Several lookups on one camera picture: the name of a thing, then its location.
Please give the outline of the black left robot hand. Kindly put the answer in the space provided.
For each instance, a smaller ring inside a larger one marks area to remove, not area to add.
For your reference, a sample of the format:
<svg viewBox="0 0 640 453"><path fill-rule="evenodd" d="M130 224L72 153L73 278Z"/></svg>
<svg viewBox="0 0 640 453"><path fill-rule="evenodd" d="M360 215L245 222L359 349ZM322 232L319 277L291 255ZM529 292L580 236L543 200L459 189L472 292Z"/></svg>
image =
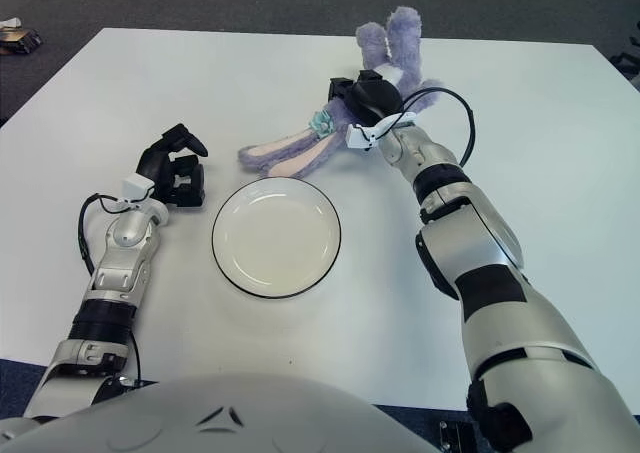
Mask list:
<svg viewBox="0 0 640 453"><path fill-rule="evenodd" d="M136 173L154 182L151 197L179 208L201 207L208 150L182 123L161 135L141 155Z"/></svg>

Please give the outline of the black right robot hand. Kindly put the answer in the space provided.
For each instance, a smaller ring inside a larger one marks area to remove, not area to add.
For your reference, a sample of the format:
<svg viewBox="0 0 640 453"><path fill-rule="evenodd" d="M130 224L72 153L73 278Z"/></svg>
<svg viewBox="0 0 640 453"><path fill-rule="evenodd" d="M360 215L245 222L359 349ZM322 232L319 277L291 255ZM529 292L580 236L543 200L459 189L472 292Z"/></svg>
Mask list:
<svg viewBox="0 0 640 453"><path fill-rule="evenodd" d="M361 70L356 80L330 79L328 99L340 99L360 125L375 126L383 118L400 113L403 99L396 87L374 70Z"/></svg>

